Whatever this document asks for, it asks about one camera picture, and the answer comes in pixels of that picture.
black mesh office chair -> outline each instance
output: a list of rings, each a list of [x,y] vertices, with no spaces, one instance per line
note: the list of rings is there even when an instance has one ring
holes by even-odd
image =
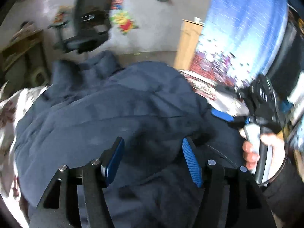
[[[78,54],[86,51],[92,51],[108,40],[108,31],[111,28],[109,20],[109,11],[112,0],[77,0],[73,12],[73,25],[76,36],[63,39],[62,27],[67,24],[64,21],[59,24],[50,25],[57,32],[59,42],[54,48],[61,49],[65,53],[77,50]],[[94,27],[105,25],[106,30],[98,32]]]

dark clothing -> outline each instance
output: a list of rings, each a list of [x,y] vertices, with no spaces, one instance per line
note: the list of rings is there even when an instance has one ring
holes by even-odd
[[[183,157],[185,136],[199,148],[213,148],[223,166],[243,164],[238,131],[213,117],[206,99],[166,64],[141,62],[121,70],[104,51],[85,63],[58,61],[53,68],[53,85],[17,126],[20,186],[32,206],[60,165],[87,164],[117,136],[125,139],[125,154],[104,191],[116,228],[191,227],[203,190]]]

person's right hand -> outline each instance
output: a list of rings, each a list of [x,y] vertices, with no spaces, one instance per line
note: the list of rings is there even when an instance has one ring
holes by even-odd
[[[245,132],[243,129],[240,130],[240,134],[243,138],[246,138]],[[285,157],[285,149],[284,149],[284,141],[277,137],[275,134],[262,134],[261,141],[268,146],[272,146],[272,162],[269,170],[268,179],[273,177],[278,170],[280,169],[284,157]],[[253,145],[249,141],[245,141],[243,143],[243,158],[246,163],[245,166],[248,170],[252,170],[257,162],[260,159],[260,156],[256,153],[253,153]]]

black sleeve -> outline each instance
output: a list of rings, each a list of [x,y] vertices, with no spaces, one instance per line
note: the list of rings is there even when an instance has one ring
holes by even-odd
[[[264,195],[273,213],[283,222],[293,223],[304,211],[304,183],[296,168],[287,163]]]

